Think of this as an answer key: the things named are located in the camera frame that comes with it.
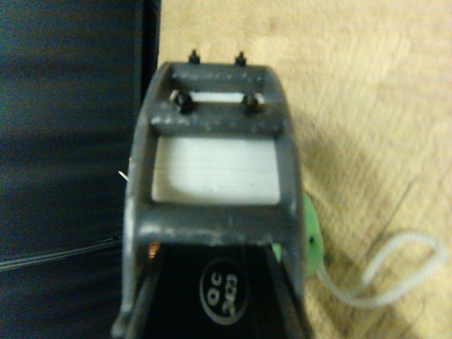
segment gray plastic bar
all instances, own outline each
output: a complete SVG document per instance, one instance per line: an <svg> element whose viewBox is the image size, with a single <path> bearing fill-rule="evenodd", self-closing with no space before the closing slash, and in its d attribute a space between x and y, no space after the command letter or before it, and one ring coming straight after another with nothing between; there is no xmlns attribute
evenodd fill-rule
<svg viewBox="0 0 452 339"><path fill-rule="evenodd" d="M197 102L182 114L173 90L260 93L252 114L237 103ZM280 180L276 206L188 206L151 200L159 136L274 138ZM135 134L124 213L123 293L114 326L123 338L134 312L149 242L175 244L282 244L282 263L303 300L304 226L297 148L277 76L265 66L166 63L154 75Z"/></svg>

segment white rectangle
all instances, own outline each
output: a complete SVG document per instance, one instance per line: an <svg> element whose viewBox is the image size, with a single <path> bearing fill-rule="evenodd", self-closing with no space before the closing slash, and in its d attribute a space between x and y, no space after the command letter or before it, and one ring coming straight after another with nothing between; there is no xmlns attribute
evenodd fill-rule
<svg viewBox="0 0 452 339"><path fill-rule="evenodd" d="M173 101L175 97L179 94L178 90L173 90L169 96L169 100ZM244 93L241 92L189 92L193 102L225 102L225 103L236 103L239 104L243 102ZM265 103L262 94L256 93L255 97L257 102L262 105Z"/></svg>
<svg viewBox="0 0 452 339"><path fill-rule="evenodd" d="M152 198L208 205L274 205L280 201L271 140L160 137Z"/></svg>

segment green plastic part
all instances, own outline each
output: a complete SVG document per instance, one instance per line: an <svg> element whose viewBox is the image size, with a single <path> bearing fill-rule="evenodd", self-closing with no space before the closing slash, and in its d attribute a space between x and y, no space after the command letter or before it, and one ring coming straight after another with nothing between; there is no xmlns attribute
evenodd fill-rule
<svg viewBox="0 0 452 339"><path fill-rule="evenodd" d="M313 275L317 265L323 260L323 240L320 232L319 219L311 199L303 194L304 226L306 230L307 276ZM272 245L273 252L278 261L281 261L282 252L280 244Z"/></svg>

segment dark blue fabric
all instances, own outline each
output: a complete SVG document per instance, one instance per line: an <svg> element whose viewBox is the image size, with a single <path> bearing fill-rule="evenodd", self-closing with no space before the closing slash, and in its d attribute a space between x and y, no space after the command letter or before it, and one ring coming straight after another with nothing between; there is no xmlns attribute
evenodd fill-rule
<svg viewBox="0 0 452 339"><path fill-rule="evenodd" d="M0 261L122 233L117 172L157 55L144 3L1 2ZM0 338L108 338L120 284L120 246L2 272Z"/></svg>

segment wooden surface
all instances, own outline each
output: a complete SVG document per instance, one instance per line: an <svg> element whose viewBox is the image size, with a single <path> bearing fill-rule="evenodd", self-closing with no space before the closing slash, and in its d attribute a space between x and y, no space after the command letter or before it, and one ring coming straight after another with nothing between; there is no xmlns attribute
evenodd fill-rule
<svg viewBox="0 0 452 339"><path fill-rule="evenodd" d="M452 252L450 1L164 0L160 63L267 64L287 94L332 279L351 286L392 234L419 230ZM410 245L375 279L381 291L429 254ZM389 307L362 311L312 278L318 338L452 338L451 261Z"/></svg>

